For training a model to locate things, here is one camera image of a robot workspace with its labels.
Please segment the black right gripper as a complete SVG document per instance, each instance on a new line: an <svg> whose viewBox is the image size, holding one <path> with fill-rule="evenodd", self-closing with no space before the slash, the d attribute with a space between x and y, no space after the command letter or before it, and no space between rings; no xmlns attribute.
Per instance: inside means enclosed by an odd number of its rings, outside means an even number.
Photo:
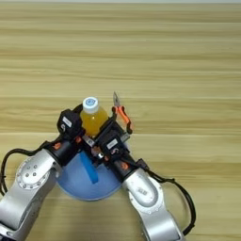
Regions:
<svg viewBox="0 0 241 241"><path fill-rule="evenodd" d="M127 124L126 130L123 130L122 127L117 123L117 115L113 114L102 125L99 134L94 138L94 140L99 141L102 137L105 137L112 129L117 129L122 134L131 134L130 123ZM137 169L149 169L148 165L142 158L135 161L129 153L124 155L104 157L101 148L98 146L91 148L91 158L94 167L101 165L104 160L104 164L114 173L114 175L121 183L123 183Z"/></svg>

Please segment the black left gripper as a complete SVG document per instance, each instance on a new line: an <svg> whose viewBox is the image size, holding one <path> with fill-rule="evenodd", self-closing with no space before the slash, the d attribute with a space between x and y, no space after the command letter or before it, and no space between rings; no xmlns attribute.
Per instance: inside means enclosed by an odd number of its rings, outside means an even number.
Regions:
<svg viewBox="0 0 241 241"><path fill-rule="evenodd" d="M80 114L82 110L83 105L80 104L74 108L73 112ZM54 157L61 167L64 167L67 166L82 149L83 140L90 148L95 145L95 141L87 135L83 135L82 137L76 136L74 138L67 138L63 135L59 135L54 141L46 142L44 149Z"/></svg>

